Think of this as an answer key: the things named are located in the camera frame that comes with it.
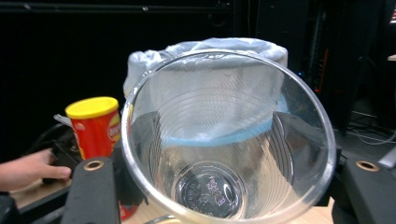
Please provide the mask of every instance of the human hand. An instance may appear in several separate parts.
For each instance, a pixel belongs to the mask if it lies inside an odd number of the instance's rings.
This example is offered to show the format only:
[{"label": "human hand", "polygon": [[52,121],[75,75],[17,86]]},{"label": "human hand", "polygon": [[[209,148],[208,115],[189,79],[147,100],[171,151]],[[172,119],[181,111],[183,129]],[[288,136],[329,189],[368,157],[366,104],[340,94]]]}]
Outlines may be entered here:
[{"label": "human hand", "polygon": [[40,178],[68,180],[71,169],[65,166],[52,166],[55,161],[50,149],[0,164],[0,191],[20,189]]}]

